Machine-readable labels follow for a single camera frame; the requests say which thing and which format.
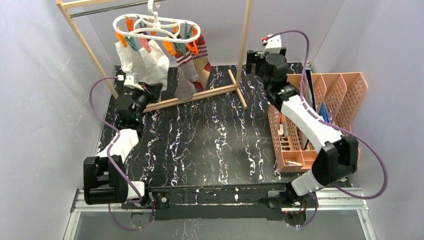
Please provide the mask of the grey sock with red stripes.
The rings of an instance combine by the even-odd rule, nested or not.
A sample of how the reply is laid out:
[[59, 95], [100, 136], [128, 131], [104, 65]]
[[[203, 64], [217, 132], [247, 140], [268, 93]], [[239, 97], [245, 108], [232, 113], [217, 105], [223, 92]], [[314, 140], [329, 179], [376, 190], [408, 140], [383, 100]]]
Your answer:
[[195, 69], [195, 65], [190, 53], [183, 55], [181, 51], [175, 54], [178, 68], [178, 86], [174, 96], [183, 102], [190, 101], [195, 93], [195, 85], [199, 79], [199, 75]]

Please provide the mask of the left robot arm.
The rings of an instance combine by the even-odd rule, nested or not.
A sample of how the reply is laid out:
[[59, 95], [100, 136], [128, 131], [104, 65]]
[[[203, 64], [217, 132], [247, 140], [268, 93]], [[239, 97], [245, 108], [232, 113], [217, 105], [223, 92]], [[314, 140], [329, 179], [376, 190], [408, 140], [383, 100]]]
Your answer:
[[116, 102], [115, 136], [96, 156], [83, 162], [84, 200], [88, 205], [139, 203], [145, 195], [143, 181], [131, 181], [124, 164], [139, 143], [144, 124], [142, 113], [147, 105], [158, 100], [163, 84], [142, 84], [131, 94], [120, 95]]

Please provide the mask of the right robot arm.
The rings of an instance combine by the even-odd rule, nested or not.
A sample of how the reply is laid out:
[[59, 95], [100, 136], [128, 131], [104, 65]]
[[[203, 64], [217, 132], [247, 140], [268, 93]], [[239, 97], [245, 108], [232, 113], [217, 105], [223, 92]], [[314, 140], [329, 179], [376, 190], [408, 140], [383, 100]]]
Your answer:
[[317, 151], [311, 169], [286, 184], [284, 197], [295, 200], [338, 181], [357, 170], [358, 140], [344, 136], [302, 101], [302, 94], [288, 78], [288, 64], [280, 52], [261, 55], [260, 51], [247, 51], [246, 73], [259, 76], [267, 100], [281, 114], [289, 118], [306, 135]]

